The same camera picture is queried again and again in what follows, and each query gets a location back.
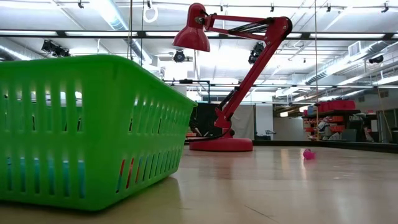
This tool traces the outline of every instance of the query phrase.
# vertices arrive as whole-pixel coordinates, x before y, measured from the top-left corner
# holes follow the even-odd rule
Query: green plastic basket
[[[194,106],[122,57],[0,63],[0,200],[101,210],[177,170]]]

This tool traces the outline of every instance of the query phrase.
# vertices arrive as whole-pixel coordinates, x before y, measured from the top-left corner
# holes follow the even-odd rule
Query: concrete floor
[[[398,223],[398,154],[185,150],[177,173],[98,213],[0,203],[1,223]]]

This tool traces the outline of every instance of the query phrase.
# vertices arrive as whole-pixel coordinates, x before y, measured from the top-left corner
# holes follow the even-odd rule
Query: toy
[[[312,152],[311,149],[305,149],[303,152],[304,159],[310,160],[315,159],[315,152]]]

